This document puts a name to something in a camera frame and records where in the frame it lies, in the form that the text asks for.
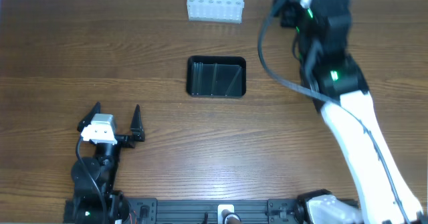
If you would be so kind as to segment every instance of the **white connector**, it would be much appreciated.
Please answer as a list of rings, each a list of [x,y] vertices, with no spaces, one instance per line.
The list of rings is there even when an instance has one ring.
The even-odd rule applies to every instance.
[[[243,0],[187,0],[190,21],[241,23]]]

